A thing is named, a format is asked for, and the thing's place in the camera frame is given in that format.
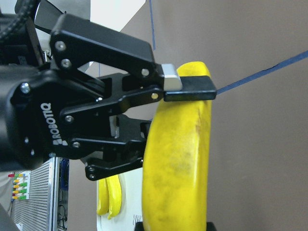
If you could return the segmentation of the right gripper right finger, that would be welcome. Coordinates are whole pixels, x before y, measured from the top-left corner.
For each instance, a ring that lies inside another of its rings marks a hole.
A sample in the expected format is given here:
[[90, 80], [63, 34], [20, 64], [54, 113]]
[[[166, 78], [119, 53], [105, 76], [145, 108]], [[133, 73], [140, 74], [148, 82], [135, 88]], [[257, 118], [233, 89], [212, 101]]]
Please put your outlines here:
[[213, 222], [206, 223], [206, 231], [217, 231]]

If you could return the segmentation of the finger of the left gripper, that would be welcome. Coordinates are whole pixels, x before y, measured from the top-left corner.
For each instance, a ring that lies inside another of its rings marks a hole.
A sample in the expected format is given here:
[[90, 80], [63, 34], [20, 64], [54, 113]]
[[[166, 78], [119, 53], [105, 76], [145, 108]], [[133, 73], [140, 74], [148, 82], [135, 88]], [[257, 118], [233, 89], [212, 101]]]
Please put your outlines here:
[[91, 181], [142, 167], [151, 121], [112, 116], [115, 136], [75, 136], [70, 140], [77, 157], [85, 164], [86, 177]]
[[67, 71], [90, 61], [111, 66], [131, 74], [139, 86], [157, 85], [167, 102], [213, 100], [217, 95], [208, 75], [180, 76], [174, 65], [155, 62], [148, 42], [71, 14], [57, 20], [50, 46], [59, 68], [65, 59], [71, 63]]

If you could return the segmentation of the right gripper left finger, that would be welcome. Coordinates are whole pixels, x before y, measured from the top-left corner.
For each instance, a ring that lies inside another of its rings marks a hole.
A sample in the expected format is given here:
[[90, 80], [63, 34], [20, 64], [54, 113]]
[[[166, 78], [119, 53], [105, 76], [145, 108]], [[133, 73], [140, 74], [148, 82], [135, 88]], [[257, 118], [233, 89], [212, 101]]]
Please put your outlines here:
[[136, 222], [134, 231], [144, 231], [143, 222]]

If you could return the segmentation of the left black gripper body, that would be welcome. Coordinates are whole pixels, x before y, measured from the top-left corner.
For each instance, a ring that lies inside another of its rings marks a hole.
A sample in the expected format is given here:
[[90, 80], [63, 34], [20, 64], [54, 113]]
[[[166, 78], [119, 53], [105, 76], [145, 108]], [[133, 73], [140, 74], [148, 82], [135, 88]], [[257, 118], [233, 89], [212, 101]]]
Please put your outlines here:
[[110, 94], [109, 83], [75, 71], [3, 65], [0, 68], [0, 169], [32, 170], [51, 154], [81, 159], [94, 151], [80, 150], [77, 137], [111, 136], [107, 115], [99, 112], [71, 115], [66, 110], [96, 104]]

